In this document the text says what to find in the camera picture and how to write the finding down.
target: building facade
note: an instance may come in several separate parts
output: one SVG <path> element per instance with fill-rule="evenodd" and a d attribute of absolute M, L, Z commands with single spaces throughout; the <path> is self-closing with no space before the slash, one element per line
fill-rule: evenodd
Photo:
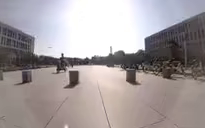
<path fill-rule="evenodd" d="M 0 22 L 0 60 L 14 62 L 34 52 L 33 36 Z"/>
<path fill-rule="evenodd" d="M 205 53 L 205 12 L 145 38 L 146 53 L 171 58 L 171 41 L 180 46 L 178 56 L 191 60 Z"/>

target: glass window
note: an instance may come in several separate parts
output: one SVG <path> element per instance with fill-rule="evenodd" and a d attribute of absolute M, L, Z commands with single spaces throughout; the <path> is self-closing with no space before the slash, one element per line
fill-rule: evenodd
<path fill-rule="evenodd" d="M 191 40 L 193 40 L 193 33 L 192 32 L 190 32 L 190 38 L 191 38 Z"/>
<path fill-rule="evenodd" d="M 198 39 L 201 39 L 201 33 L 200 33 L 200 30 L 198 30 Z"/>
<path fill-rule="evenodd" d="M 11 39 L 7 39 L 6 45 L 11 46 Z"/>
<path fill-rule="evenodd" d="M 194 32 L 195 40 L 197 40 L 197 32 Z"/>
<path fill-rule="evenodd" d="M 204 29 L 202 29 L 202 38 L 205 38 L 205 32 L 204 32 Z"/>

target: tree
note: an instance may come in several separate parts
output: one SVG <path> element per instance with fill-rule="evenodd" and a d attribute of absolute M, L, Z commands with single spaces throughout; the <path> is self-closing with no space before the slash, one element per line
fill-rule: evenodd
<path fill-rule="evenodd" d="M 119 50 L 114 53 L 114 63 L 115 64 L 123 64 L 125 58 L 125 52 L 123 50 Z"/>

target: pavement line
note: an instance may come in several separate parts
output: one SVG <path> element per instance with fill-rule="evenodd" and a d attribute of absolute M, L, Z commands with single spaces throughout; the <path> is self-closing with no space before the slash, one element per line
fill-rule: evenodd
<path fill-rule="evenodd" d="M 55 113 L 54 113 L 54 115 L 52 115 L 51 116 L 51 118 L 49 119 L 49 121 L 47 122 L 47 124 L 45 125 L 45 127 L 44 128 L 47 128 L 47 126 L 49 125 L 49 123 L 52 121 L 52 119 L 54 118 L 54 116 L 57 114 L 57 112 L 59 111 L 59 109 L 62 107 L 62 105 L 65 103 L 65 101 L 67 101 L 68 100 L 68 98 L 69 97 L 66 97 L 63 101 L 62 101 L 62 103 L 59 105 L 59 107 L 56 109 L 56 111 L 55 111 Z"/>
<path fill-rule="evenodd" d="M 140 127 L 140 128 L 146 128 L 146 127 L 149 127 L 149 126 L 152 126 L 152 125 L 156 125 L 156 124 L 159 124 L 159 123 L 163 122 L 164 120 L 165 120 L 165 118 L 160 119 L 159 121 L 153 122 L 153 123 L 151 123 L 151 124 L 148 124 L 148 125 L 146 125 L 146 126 L 142 126 L 142 127 Z"/>
<path fill-rule="evenodd" d="M 103 108 L 104 108 L 104 113 L 106 115 L 108 126 L 109 126 L 109 128 L 111 128 L 111 124 L 110 124 L 110 121 L 108 119 L 107 111 L 106 111 L 106 108 L 105 108 L 105 105 L 104 105 L 104 100 L 103 100 L 103 96 L 102 96 L 102 93 L 101 93 L 101 90 L 100 90 L 100 85 L 99 85 L 98 81 L 97 81 L 97 87 L 98 87 L 98 90 L 99 90 L 99 93 L 100 93 L 100 98 L 101 98 L 101 101 L 102 101 L 102 105 L 103 105 Z"/>

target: person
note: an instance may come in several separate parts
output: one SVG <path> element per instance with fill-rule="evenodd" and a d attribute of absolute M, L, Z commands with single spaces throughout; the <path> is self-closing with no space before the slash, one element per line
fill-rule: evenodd
<path fill-rule="evenodd" d="M 59 66 L 60 66 L 60 70 L 64 69 L 66 71 L 67 63 L 66 63 L 66 60 L 65 60 L 63 53 L 61 54 L 61 57 L 59 58 Z"/>

